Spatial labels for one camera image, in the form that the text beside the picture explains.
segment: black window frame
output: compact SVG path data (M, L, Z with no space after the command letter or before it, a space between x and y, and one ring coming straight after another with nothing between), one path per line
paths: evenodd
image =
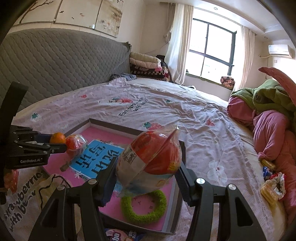
M232 68L233 68L233 66L234 66L234 65L233 65L233 58L234 58L235 38L236 38L236 33L237 33L237 31L232 32L232 31L230 31L230 30L228 30L228 29L225 29L225 28L223 28L223 27L220 27L220 26L218 26L218 25L216 25L216 24L209 23L209 22L205 22L205 21L202 21L202 20L199 20L199 19L196 19L196 18L193 18L193 20L194 20L194 21L199 21L199 22L202 22L202 23L206 23L206 24L207 24L207 36L206 36L206 41L205 41L205 50L204 50L204 53L201 53L201 52L198 52L198 51L195 51L195 50L191 50L191 49L189 49L189 52L196 53L196 54L202 55L202 56L204 57L204 60L203 60L203 62L202 62L202 70L203 70L203 66L204 66L204 63L205 63L205 57L207 57L207 58L210 58L210 59L212 59L212 60L215 60L215 61L217 61L217 62L220 62L220 63L222 63L222 64L227 65L227 66L228 66L228 73L227 73L227 75L231 76ZM224 61L224 60L222 60L222 59L219 59L219 58L216 58L216 57L214 57L214 56L211 56L211 55L206 54L206 51L207 51L207 39L208 39L208 35L209 35L209 26L210 26L210 25L212 25L212 26L214 26L214 27L217 27L217 28L220 28L220 29L222 29L222 30L225 30L225 31L227 31L227 32L229 32L229 33L232 34L232 40L231 40L231 52L230 52L230 60L229 60L229 62L226 62L226 61Z

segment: silver bolt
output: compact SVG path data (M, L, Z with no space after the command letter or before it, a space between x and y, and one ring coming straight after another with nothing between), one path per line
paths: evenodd
M233 191L237 188L234 184L229 184L228 187L230 190L233 190Z
M94 178L89 179L89 184L90 185L96 184L96 179L94 179Z
M64 189L65 189L64 185L58 185L57 186L57 190L59 190L59 191L64 190Z
M196 182L199 184L204 184L205 180L203 178L198 178L198 179L196 179Z

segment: air conditioner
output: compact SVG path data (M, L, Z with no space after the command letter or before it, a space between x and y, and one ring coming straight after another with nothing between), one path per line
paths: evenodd
M268 45L268 51L273 57L292 58L292 49L287 44Z

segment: green hair band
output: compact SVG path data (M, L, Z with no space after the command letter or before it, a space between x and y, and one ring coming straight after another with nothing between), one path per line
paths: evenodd
M137 215L131 206L131 197L121 198L121 209L125 218L132 224L148 224L159 220L166 210L166 197L161 190L156 190L148 193L149 196L156 200L154 211L147 215Z

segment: green plush hood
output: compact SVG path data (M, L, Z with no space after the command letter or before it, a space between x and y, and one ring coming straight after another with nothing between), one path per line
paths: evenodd
M287 116L296 130L296 106L283 87L275 80L266 80L258 88L244 88L232 92L231 96L243 99L258 114L266 110L276 110Z

